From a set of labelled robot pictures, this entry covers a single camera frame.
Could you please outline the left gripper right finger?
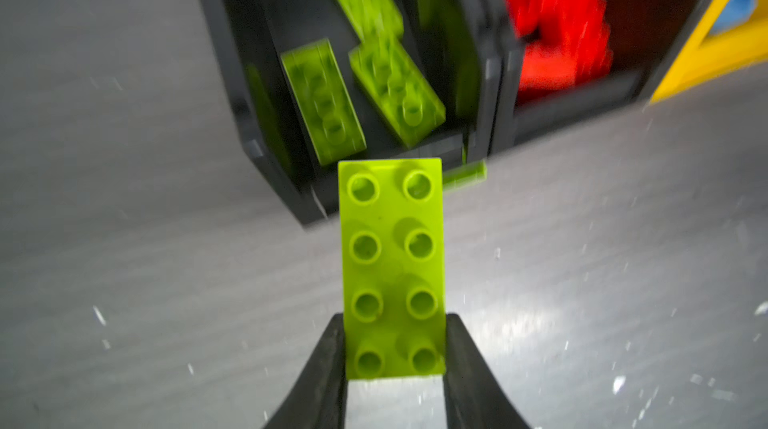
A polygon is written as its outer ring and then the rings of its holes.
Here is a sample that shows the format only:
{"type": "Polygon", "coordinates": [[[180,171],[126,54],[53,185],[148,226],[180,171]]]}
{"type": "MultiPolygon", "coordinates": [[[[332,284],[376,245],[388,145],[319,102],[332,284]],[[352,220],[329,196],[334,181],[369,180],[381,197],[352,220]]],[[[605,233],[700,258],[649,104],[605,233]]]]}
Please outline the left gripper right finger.
{"type": "Polygon", "coordinates": [[[458,314],[447,315],[443,394],[447,427],[529,429],[458,314]]]}

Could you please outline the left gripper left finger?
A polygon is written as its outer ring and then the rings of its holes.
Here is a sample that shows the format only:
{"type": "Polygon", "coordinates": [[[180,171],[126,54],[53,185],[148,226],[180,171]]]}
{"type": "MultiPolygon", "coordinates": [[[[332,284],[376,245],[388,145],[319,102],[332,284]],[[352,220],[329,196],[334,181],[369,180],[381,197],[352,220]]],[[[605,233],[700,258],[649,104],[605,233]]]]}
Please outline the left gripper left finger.
{"type": "Polygon", "coordinates": [[[341,429],[347,402],[343,315],[334,314],[265,429],[341,429]]]}

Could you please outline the green lego 2x4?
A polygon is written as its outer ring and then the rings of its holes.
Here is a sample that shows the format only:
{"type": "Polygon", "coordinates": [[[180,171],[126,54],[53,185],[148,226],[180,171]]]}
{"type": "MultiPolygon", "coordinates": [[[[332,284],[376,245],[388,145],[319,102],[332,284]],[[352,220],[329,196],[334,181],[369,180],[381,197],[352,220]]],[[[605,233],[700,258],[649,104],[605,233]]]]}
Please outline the green lego 2x4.
{"type": "Polygon", "coordinates": [[[439,159],[342,161],[346,375],[442,375],[446,309],[439,159]]]}

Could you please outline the green lego long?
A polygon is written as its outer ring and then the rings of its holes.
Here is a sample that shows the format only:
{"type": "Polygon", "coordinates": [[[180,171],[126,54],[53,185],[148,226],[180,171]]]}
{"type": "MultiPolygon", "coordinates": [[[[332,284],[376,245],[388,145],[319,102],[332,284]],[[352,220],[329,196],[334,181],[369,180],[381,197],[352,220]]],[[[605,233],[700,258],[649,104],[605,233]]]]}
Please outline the green lego long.
{"type": "Polygon", "coordinates": [[[407,148],[446,121],[446,109],[394,36],[377,36],[349,52],[357,81],[389,128],[407,148]]]}

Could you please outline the red lego cluster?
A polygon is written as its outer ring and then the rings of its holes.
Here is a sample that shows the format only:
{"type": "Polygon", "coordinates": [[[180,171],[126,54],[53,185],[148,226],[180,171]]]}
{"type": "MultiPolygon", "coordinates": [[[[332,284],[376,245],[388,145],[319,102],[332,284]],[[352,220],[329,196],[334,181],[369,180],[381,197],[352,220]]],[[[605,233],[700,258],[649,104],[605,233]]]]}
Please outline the red lego cluster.
{"type": "Polygon", "coordinates": [[[611,71],[606,0],[506,0],[506,5],[515,33],[525,43],[519,105],[611,71]]]}

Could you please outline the green lego flat top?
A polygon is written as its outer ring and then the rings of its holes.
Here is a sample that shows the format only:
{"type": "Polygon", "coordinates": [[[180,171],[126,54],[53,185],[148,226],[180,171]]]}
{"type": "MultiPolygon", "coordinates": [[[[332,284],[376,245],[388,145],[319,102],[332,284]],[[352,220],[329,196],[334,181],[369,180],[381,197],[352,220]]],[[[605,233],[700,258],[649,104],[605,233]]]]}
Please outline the green lego flat top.
{"type": "Polygon", "coordinates": [[[443,173],[443,190],[450,192],[474,186],[487,180],[485,160],[462,165],[443,173]]]}

